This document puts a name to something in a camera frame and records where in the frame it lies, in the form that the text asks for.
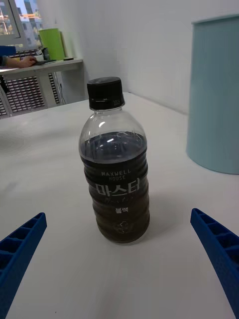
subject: white table surface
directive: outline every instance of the white table surface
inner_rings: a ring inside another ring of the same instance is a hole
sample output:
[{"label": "white table surface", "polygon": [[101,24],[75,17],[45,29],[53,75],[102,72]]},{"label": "white table surface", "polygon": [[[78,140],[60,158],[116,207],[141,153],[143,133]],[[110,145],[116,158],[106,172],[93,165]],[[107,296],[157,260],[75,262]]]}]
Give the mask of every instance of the white table surface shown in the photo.
[{"label": "white table surface", "polygon": [[125,99],[148,137],[151,222],[133,245],[96,226],[78,154],[87,101],[0,120],[0,237],[42,211],[48,223],[7,319],[235,318],[190,215],[238,234],[239,176],[187,157],[187,116]]},{"label": "white table surface", "polygon": [[61,71],[62,67],[69,67],[71,65],[74,64],[78,64],[78,63],[82,63],[83,60],[82,59],[74,59],[74,60],[68,60],[68,61],[64,61],[64,60],[58,60],[55,62],[51,62],[51,63],[46,63],[43,65],[33,65],[30,66],[29,68],[8,68],[8,69],[0,69],[0,75],[16,75],[18,73],[20,73],[22,76],[25,75],[25,73],[28,72],[32,72],[32,71],[43,71],[43,72],[56,72],[56,71]]}]

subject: bottle label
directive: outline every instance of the bottle label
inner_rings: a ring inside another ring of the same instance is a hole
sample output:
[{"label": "bottle label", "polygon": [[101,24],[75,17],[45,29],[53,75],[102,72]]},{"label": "bottle label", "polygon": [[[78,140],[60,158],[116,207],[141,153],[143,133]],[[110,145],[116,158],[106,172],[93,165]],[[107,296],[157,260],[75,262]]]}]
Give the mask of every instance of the bottle label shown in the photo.
[{"label": "bottle label", "polygon": [[83,159],[93,208],[100,230],[107,236],[135,236],[149,222],[146,152],[115,164]]}]

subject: window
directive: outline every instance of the window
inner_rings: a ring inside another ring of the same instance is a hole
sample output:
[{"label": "window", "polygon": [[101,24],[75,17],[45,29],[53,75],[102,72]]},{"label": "window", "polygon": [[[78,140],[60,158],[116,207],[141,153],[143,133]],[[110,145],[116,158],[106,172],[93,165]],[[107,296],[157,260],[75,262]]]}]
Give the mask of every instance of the window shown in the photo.
[{"label": "window", "polygon": [[19,14],[20,21],[26,25],[26,29],[24,27],[23,29],[28,47],[34,48],[40,46],[39,30],[42,29],[42,19],[36,0],[15,0],[15,3],[21,10],[21,14]]},{"label": "window", "polygon": [[20,43],[21,34],[17,27],[14,13],[18,15],[17,9],[12,10],[9,0],[0,0],[0,42],[2,45]]},{"label": "window", "polygon": [[41,45],[42,19],[36,0],[0,0],[0,43],[21,49]]}]

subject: window frame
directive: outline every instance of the window frame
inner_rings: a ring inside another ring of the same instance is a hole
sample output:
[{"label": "window frame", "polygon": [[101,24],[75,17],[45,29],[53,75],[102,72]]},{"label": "window frame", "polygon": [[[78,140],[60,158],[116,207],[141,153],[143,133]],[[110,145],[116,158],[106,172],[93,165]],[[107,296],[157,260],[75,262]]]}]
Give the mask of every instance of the window frame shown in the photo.
[{"label": "window frame", "polygon": [[23,48],[20,50],[27,48],[26,37],[24,33],[24,29],[19,17],[19,12],[16,7],[16,3],[14,0],[0,0],[4,3],[7,9],[7,13],[9,15],[9,20],[12,25],[12,29],[14,34],[5,34],[0,35],[0,43],[1,45],[15,45],[15,44],[23,44]]}]

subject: dark coffee liquid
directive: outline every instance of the dark coffee liquid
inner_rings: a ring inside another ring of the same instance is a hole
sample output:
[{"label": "dark coffee liquid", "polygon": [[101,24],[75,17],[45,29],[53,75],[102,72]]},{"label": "dark coffee liquid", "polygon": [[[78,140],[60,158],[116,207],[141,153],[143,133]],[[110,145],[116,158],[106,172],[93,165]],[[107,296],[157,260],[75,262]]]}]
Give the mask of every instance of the dark coffee liquid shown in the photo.
[{"label": "dark coffee liquid", "polygon": [[103,134],[86,141],[86,149],[94,151],[99,161],[126,160],[96,163],[85,159],[87,151],[81,157],[98,227],[105,237],[119,243],[138,239],[149,225],[146,147],[142,151],[142,142],[142,136],[135,138],[130,132]]}]

